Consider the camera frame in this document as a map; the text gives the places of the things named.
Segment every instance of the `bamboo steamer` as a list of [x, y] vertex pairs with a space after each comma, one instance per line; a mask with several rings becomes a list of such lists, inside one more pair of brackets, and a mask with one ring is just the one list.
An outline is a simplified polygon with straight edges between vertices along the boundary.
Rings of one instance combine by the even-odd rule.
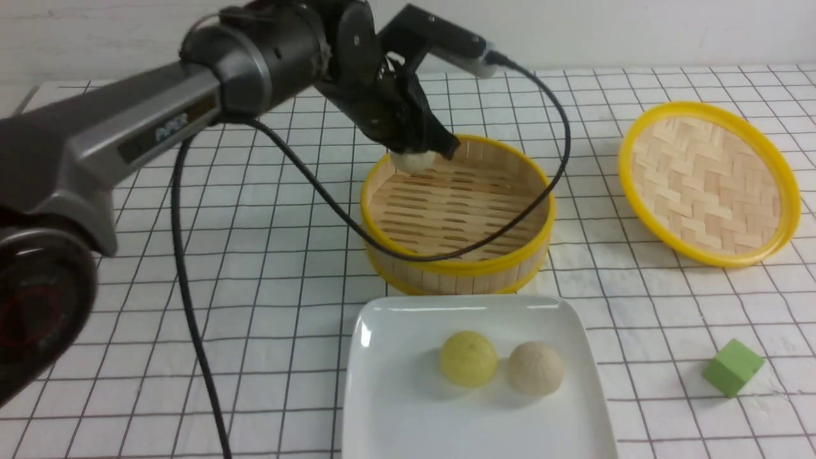
[[[478, 136], [459, 136], [448, 161], [424, 173], [399, 172], [386, 155], [363, 184], [366, 231], [393, 251], [436, 255], [466, 247], [504, 226], [547, 186], [547, 177], [522, 152]], [[386, 282], [411, 295], [513, 293], [544, 263], [555, 221], [550, 194], [501, 238], [457, 259], [407, 262], [366, 245]]]

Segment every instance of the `white bun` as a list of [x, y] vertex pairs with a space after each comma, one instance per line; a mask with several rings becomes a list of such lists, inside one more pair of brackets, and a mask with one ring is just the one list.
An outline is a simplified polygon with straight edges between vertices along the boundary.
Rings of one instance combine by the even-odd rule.
[[510, 354], [508, 379], [513, 389], [522, 394], [543, 397], [561, 387], [564, 363], [552, 347], [529, 341]]
[[426, 151], [425, 153], [389, 153], [391, 162], [400, 172], [409, 176], [425, 172], [433, 160], [436, 159], [436, 152]]

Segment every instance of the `wooden lid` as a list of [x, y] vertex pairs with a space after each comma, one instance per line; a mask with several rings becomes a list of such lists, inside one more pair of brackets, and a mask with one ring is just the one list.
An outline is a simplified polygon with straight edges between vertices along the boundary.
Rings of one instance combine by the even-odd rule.
[[792, 172], [758, 131], [738, 118], [753, 131], [734, 129], [711, 113], [723, 115], [707, 108], [707, 116], [647, 112], [647, 123], [636, 123], [624, 141], [621, 182], [636, 213], [675, 249], [715, 265], [752, 264], [757, 254], [767, 256], [787, 243], [790, 237], [781, 242], [781, 235], [792, 236], [798, 189], [795, 181], [788, 183], [796, 191], [792, 197], [790, 186], [780, 186], [793, 180]]

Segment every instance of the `black cable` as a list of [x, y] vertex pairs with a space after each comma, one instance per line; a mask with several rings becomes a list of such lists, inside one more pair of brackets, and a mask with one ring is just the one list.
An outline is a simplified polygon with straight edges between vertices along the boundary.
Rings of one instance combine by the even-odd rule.
[[[225, 118], [225, 123], [238, 123], [238, 124], [245, 124], [249, 127], [253, 127], [258, 131], [263, 132], [272, 142], [277, 145], [279, 149], [285, 154], [287, 158], [300, 170], [300, 172], [306, 177], [306, 180], [317, 191], [318, 194], [329, 204], [329, 207], [348, 225], [355, 233], [359, 234], [361, 238], [363, 238], [367, 243], [369, 243], [372, 247], [384, 252], [390, 256], [398, 258], [404, 261], [440, 261], [440, 260], [447, 260], [450, 258], [456, 258], [457, 256], [462, 256], [465, 253], [472, 252], [477, 250], [480, 247], [484, 247], [485, 245], [495, 241], [497, 238], [500, 238], [503, 234], [507, 233], [510, 229], [512, 229], [515, 225], [519, 222], [524, 220], [547, 196], [552, 192], [552, 189], [555, 188], [558, 181], [561, 179], [561, 176], [564, 175], [566, 170], [567, 161], [570, 159], [570, 148], [571, 148], [571, 139], [570, 139], [570, 122], [567, 120], [566, 112], [564, 108], [561, 106], [561, 103], [555, 97], [555, 94], [550, 91], [550, 89], [534, 74], [530, 71], [522, 68], [519, 64], [516, 64], [506, 56], [499, 54], [498, 52], [492, 51], [488, 54], [487, 60], [491, 64], [501, 65], [503, 67], [507, 67], [509, 69], [515, 70], [518, 73], [526, 76], [530, 81], [534, 82], [541, 90], [547, 95], [547, 97], [552, 101], [552, 104], [555, 106], [558, 114], [561, 116], [561, 121], [564, 124], [564, 153], [561, 156], [561, 164], [558, 166], [558, 170], [556, 171], [555, 175], [552, 177], [550, 184], [541, 192], [541, 194], [533, 200], [532, 203], [522, 211], [518, 216], [513, 218], [509, 223], [503, 226], [501, 229], [493, 233], [492, 235], [488, 236], [487, 238], [482, 239], [481, 241], [474, 243], [470, 246], [465, 248], [460, 248], [451, 253], [447, 253], [444, 255], [433, 255], [433, 256], [413, 256], [413, 255], [405, 255], [399, 252], [395, 252], [387, 247], [384, 247], [382, 244], [378, 243], [374, 238], [372, 238], [360, 225], [357, 224], [356, 221], [352, 219], [348, 215], [346, 211], [331, 197], [328, 191], [317, 181], [317, 178], [309, 171], [308, 167], [303, 163], [303, 161], [298, 158], [297, 154], [283, 141], [272, 129], [266, 127], [263, 123], [258, 121], [254, 118]], [[198, 324], [196, 321], [195, 313], [193, 312], [193, 298], [190, 295], [190, 286], [189, 280], [187, 277], [187, 267], [184, 263], [184, 243], [181, 238], [181, 173], [184, 170], [184, 160], [187, 158], [187, 153], [190, 150], [190, 145], [193, 143], [193, 138], [195, 135], [190, 136], [188, 139], [181, 142], [181, 146], [179, 149], [179, 153], [175, 158], [175, 165], [173, 166], [173, 176], [171, 179], [171, 190], [170, 190], [170, 218], [171, 218], [171, 231], [173, 235], [173, 256], [175, 257], [175, 267], [179, 275], [179, 290], [181, 291], [181, 302], [184, 307], [184, 316], [187, 319], [187, 325], [190, 331], [190, 341], [193, 342], [193, 347], [196, 351], [196, 357], [198, 358], [198, 364], [201, 365], [202, 369], [202, 376], [204, 378], [204, 384], [206, 386], [207, 396], [210, 398], [210, 404], [212, 406], [213, 416], [215, 416], [215, 428], [218, 430], [218, 438], [221, 442], [221, 449], [224, 453], [224, 459], [232, 459], [233, 454], [229, 448], [229, 436], [227, 434], [227, 428], [224, 425], [224, 414], [221, 412], [221, 404], [218, 400], [218, 393], [215, 391], [215, 382], [212, 378], [212, 371], [210, 370], [210, 364], [207, 361], [206, 353], [204, 351], [204, 345], [202, 343], [201, 334], [198, 331]]]
[[221, 403], [218, 401], [218, 393], [215, 392], [215, 382], [212, 380], [210, 363], [206, 359], [202, 337], [198, 332], [196, 315], [193, 313], [193, 298], [190, 295], [187, 266], [184, 264], [184, 243], [181, 240], [181, 172], [184, 169], [184, 160], [187, 158], [187, 152], [190, 151], [190, 144], [193, 143], [194, 137], [195, 136], [191, 136], [181, 142], [179, 154], [175, 157], [175, 165], [173, 166], [173, 177], [171, 179], [170, 188], [170, 225], [173, 233], [173, 255], [175, 256], [175, 269], [179, 275], [181, 303], [184, 307], [184, 316], [187, 318], [187, 325], [190, 329], [190, 341], [193, 342], [198, 364], [201, 365], [202, 368], [206, 393], [207, 396], [210, 397], [212, 414], [215, 416], [215, 428], [218, 430], [218, 440], [221, 442], [224, 459], [232, 459], [233, 453], [229, 449], [229, 436], [227, 435], [227, 427], [224, 425]]
[[544, 91], [547, 97], [552, 101], [552, 104], [555, 106], [556, 110], [558, 111], [558, 114], [561, 116], [561, 122], [564, 124], [564, 137], [565, 137], [564, 153], [561, 156], [561, 164], [558, 166], [555, 175], [552, 176], [552, 180], [550, 181], [549, 185], [547, 185], [547, 187], [544, 188], [544, 190], [541, 192], [541, 194], [539, 194], [538, 197], [533, 199], [533, 202], [530, 203], [530, 205], [527, 206], [526, 209], [524, 209], [520, 214], [518, 214], [515, 218], [509, 221], [501, 229], [491, 234], [490, 236], [482, 239], [481, 241], [442, 255], [431, 256], [406, 255], [404, 253], [393, 251], [392, 249], [380, 244], [379, 242], [377, 242], [376, 239], [371, 237], [371, 235], [368, 234], [356, 221], [354, 221], [354, 219], [352, 219], [352, 217], [350, 217], [345, 210], [343, 210], [343, 208], [331, 197], [331, 194], [329, 194], [329, 192], [326, 191], [326, 188], [324, 188], [323, 185], [321, 185], [320, 182], [317, 181], [317, 178], [314, 176], [314, 174], [312, 174], [311, 171], [309, 171], [308, 167], [306, 167], [303, 161], [301, 161], [300, 158], [298, 158], [297, 154], [294, 151], [292, 151], [292, 148], [290, 148], [290, 146], [287, 145], [286, 142], [284, 142], [283, 139], [281, 139], [281, 137], [275, 133], [275, 131], [269, 129], [263, 123], [254, 118], [226, 118], [224, 121], [226, 123], [244, 124], [246, 126], [253, 127], [254, 129], [263, 132], [264, 135], [269, 137], [269, 139], [271, 139], [272, 142], [274, 142], [274, 144], [277, 145], [279, 149], [281, 149], [283, 154], [285, 154], [285, 156], [289, 158], [290, 161], [292, 161], [292, 163], [295, 165], [295, 167], [298, 168], [300, 173], [302, 173], [304, 177], [306, 177], [306, 180], [308, 180], [308, 182], [312, 184], [317, 193], [320, 194], [321, 198], [323, 198], [323, 200], [326, 201], [327, 204], [329, 204], [331, 210], [335, 211], [335, 213], [340, 217], [341, 220], [343, 220], [343, 222], [346, 225], [348, 225], [349, 228], [354, 230], [355, 233], [357, 233], [361, 238], [363, 238], [364, 241], [366, 241], [373, 248], [403, 261], [448, 260], [450, 258], [462, 256], [466, 253], [477, 250], [478, 248], [484, 247], [489, 243], [492, 243], [497, 238], [500, 238], [509, 230], [511, 230], [519, 222], [523, 221], [552, 192], [552, 189], [555, 188], [555, 186], [558, 184], [558, 181], [561, 179], [561, 176], [564, 175], [567, 161], [569, 161], [570, 159], [570, 149], [572, 146], [570, 139], [570, 122], [569, 120], [567, 120], [566, 112], [564, 111], [564, 108], [561, 106], [561, 103], [556, 98], [555, 94], [553, 94], [552, 91], [550, 91], [550, 89], [538, 77], [536, 77], [530, 71], [522, 68], [519, 64], [516, 64], [506, 56], [499, 54], [498, 52], [492, 51], [491, 53], [488, 54], [487, 57], [493, 64], [502, 65], [503, 67], [516, 70], [520, 74], [526, 76], [530, 81], [538, 85], [538, 87], [540, 87], [541, 90]]

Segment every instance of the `yellow rim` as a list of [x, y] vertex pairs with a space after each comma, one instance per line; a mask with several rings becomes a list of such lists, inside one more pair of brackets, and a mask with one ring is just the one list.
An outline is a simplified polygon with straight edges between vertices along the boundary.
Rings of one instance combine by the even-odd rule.
[[[532, 159], [524, 155], [521, 151], [514, 149], [510, 145], [505, 145], [496, 140], [487, 139], [485, 137], [480, 136], [468, 136], [460, 134], [457, 137], [461, 140], [479, 141], [491, 144], [495, 147], [499, 147], [501, 149], [506, 150], [510, 154], [515, 154], [517, 157], [521, 158], [525, 163], [527, 163], [527, 165], [532, 167], [533, 170], [535, 170], [535, 172], [543, 180], [544, 186], [549, 185], [550, 182], [549, 180], [547, 180], [547, 176], [544, 175], [539, 165], [536, 164]], [[371, 234], [372, 237], [374, 237], [374, 239], [378, 243], [381, 243], [385, 247], [404, 255], [416, 255], [415, 253], [408, 251], [398, 243], [395, 243], [380, 228], [378, 228], [374, 223], [374, 218], [368, 211], [368, 206], [365, 205], [370, 178], [377, 172], [377, 169], [379, 169], [380, 167], [383, 166], [383, 164], [385, 164], [386, 161], [388, 161], [387, 155], [383, 156], [374, 165], [374, 167], [371, 168], [371, 171], [368, 173], [366, 181], [362, 185], [362, 192], [360, 193], [360, 209], [362, 214], [362, 220], [366, 226], [366, 230], [369, 232], [369, 234]], [[442, 260], [430, 262], [407, 261], [405, 263], [408, 265], [421, 265], [422, 271], [428, 271], [437, 274], [448, 274], [454, 276], [461, 275], [477, 276], [482, 274], [491, 274], [496, 271], [504, 270], [509, 266], [518, 265], [521, 261], [532, 256], [535, 253], [535, 251], [541, 248], [542, 244], [544, 244], [547, 241], [547, 237], [550, 234], [550, 231], [552, 230], [552, 224], [555, 222], [556, 215], [556, 199], [553, 193], [550, 193], [549, 196], [547, 196], [547, 204], [549, 206], [547, 212], [547, 220], [544, 222], [544, 226], [539, 231], [539, 233], [536, 234], [535, 237], [533, 237], [527, 244], [525, 244], [524, 247], [519, 248], [514, 252], [510, 252], [507, 255], [498, 256], [491, 260], [484, 261]]]
[[[762, 158], [765, 165], [779, 187], [779, 195], [782, 204], [782, 214], [779, 218], [779, 227], [773, 238], [762, 248], [753, 252], [741, 255], [727, 255], [716, 252], [707, 252], [697, 247], [689, 245], [678, 238], [672, 231], [661, 225], [657, 219], [646, 209], [635, 191], [635, 184], [632, 180], [632, 147], [637, 137], [651, 124], [663, 118], [685, 116], [698, 118], [731, 131], [734, 135], [742, 139], [750, 146], [756, 155]], [[632, 125], [627, 135], [620, 145], [618, 156], [618, 173], [620, 183], [626, 198], [632, 205], [635, 213], [643, 221], [644, 225], [654, 232], [671, 248], [683, 255], [693, 258], [708, 265], [723, 267], [739, 267], [754, 265], [767, 256], [772, 255], [785, 244], [790, 242], [796, 227], [799, 225], [801, 212], [801, 199], [799, 187], [793, 171], [787, 165], [785, 158], [779, 150], [761, 132], [744, 119], [731, 112], [720, 109], [713, 105], [699, 102], [669, 102], [648, 110], [641, 115]]]
[[[400, 279], [397, 279], [397, 278], [393, 277], [391, 275], [391, 273], [388, 273], [388, 272], [382, 270], [380, 268], [380, 266], [377, 264], [377, 261], [371, 255], [372, 250], [375, 250], [375, 249], [366, 246], [366, 256], [368, 256], [368, 261], [370, 261], [371, 265], [374, 266], [374, 271], [376, 271], [377, 274], [379, 274], [380, 277], [385, 279], [385, 282], [388, 283], [389, 285], [391, 285], [392, 287], [396, 288], [400, 292], [405, 293], [406, 295], [419, 296], [419, 295], [438, 295], [439, 294], [439, 293], [434, 293], [434, 292], [425, 292], [425, 291], [419, 290], [418, 288], [414, 288], [414, 287], [408, 285], [407, 283], [402, 282]], [[506, 288], [503, 288], [503, 289], [501, 289], [501, 290], [499, 290], [497, 292], [492, 292], [492, 293], [497, 294], [497, 295], [509, 295], [509, 294], [518, 292], [519, 290], [521, 290], [522, 287], [524, 287], [525, 285], [527, 285], [527, 283], [529, 283], [531, 280], [533, 280], [533, 278], [535, 277], [536, 274], [539, 273], [539, 270], [541, 269], [541, 265], [544, 264], [545, 260], [547, 260], [547, 257], [544, 257], [542, 259], [541, 263], [538, 263], [538, 265], [535, 266], [535, 270], [532, 270], [529, 274], [527, 274], [526, 276], [521, 278], [521, 280], [514, 283], [510, 287], [506, 287]]]

